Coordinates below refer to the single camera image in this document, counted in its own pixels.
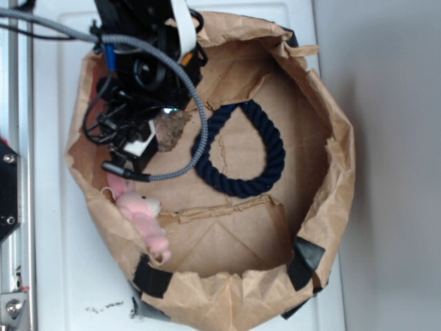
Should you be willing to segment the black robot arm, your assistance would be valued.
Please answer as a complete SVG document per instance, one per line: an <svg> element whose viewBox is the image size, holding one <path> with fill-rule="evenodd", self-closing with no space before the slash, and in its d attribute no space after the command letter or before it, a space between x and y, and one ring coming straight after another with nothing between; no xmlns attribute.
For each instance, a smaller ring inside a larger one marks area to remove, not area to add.
<svg viewBox="0 0 441 331"><path fill-rule="evenodd" d="M172 149L182 133L192 98L187 84L201 81L207 63L196 38L204 20L185 1L97 1L96 7L101 26L93 26L93 34L134 37L161 53L155 57L137 46L100 43L96 48L105 54L108 74L97 82L90 107L102 101L103 109L87 109L83 119L88 140L110 150L103 169L141 181L151 158ZM188 80L165 58L181 67Z"/></svg>

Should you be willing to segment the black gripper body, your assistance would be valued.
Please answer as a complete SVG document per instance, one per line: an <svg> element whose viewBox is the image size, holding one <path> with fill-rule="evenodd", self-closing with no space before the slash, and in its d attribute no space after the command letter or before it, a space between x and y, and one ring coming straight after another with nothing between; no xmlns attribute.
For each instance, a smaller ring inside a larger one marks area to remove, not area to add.
<svg viewBox="0 0 441 331"><path fill-rule="evenodd" d="M191 94L172 69L139 49L94 48L96 54L102 51L108 74L99 79L85 112L86 138L95 145L150 142L150 122L165 108L185 109Z"/></svg>

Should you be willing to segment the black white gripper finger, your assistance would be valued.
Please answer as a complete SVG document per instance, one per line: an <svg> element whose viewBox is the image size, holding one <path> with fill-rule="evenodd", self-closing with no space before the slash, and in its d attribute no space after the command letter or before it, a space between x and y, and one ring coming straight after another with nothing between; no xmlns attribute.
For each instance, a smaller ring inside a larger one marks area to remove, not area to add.
<svg viewBox="0 0 441 331"><path fill-rule="evenodd" d="M158 152L156 138L156 126L153 120L149 120L141 126L141 137L134 142L127 142L123 146L123 152L132 163L135 172L142 172Z"/></svg>

